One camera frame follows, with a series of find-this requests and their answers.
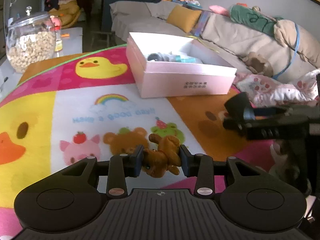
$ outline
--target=screw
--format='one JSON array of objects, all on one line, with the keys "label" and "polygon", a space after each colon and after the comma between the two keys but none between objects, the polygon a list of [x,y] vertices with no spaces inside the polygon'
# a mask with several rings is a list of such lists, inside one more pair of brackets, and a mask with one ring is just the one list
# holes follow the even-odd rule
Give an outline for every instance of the screw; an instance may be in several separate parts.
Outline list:
[{"label": "screw", "polygon": [[115,187],[115,188],[112,188],[111,190],[109,190],[109,194],[113,195],[113,196],[120,196],[123,193],[124,193],[124,190],[119,187]]},{"label": "screw", "polygon": [[208,196],[208,195],[211,195],[213,191],[208,187],[201,187],[201,188],[198,188],[197,192],[200,195]]}]

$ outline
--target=yellow chair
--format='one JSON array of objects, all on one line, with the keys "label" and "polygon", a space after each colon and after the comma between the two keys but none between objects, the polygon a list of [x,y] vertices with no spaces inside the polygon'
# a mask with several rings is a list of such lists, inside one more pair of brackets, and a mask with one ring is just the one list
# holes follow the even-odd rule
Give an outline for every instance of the yellow chair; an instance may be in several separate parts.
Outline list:
[{"label": "yellow chair", "polygon": [[66,29],[72,27],[78,20],[81,10],[77,5],[77,1],[71,1],[66,4],[61,4],[59,10],[52,9],[49,13],[59,17],[61,28]]}]

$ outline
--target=orange object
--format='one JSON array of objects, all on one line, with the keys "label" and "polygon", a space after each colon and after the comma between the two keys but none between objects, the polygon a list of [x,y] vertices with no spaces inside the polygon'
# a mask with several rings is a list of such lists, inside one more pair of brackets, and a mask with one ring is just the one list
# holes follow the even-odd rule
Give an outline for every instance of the orange object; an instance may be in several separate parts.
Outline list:
[{"label": "orange object", "polygon": [[237,3],[237,5],[242,5],[244,7],[248,7],[248,5],[246,3]]},{"label": "orange object", "polygon": [[8,133],[0,133],[0,164],[11,163],[18,160],[25,151],[25,147],[11,141]]}]

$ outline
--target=open cardboard box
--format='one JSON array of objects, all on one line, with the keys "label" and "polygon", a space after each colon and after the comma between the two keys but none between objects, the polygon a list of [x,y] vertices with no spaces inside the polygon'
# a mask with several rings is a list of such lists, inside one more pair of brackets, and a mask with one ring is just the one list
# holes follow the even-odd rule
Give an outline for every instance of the open cardboard box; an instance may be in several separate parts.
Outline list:
[{"label": "open cardboard box", "polygon": [[[151,53],[172,51],[199,58],[203,64],[146,59]],[[130,33],[126,53],[142,98],[227,94],[237,70],[218,53],[187,37]]]}]

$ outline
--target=yellow pillow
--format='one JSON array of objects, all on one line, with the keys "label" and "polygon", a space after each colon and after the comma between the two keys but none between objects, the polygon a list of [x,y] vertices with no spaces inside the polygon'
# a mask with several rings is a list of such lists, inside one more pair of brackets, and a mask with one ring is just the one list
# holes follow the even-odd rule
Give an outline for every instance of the yellow pillow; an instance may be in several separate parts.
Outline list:
[{"label": "yellow pillow", "polygon": [[189,33],[196,25],[200,15],[200,10],[190,10],[177,5],[169,14],[167,23],[182,29],[185,33]]}]

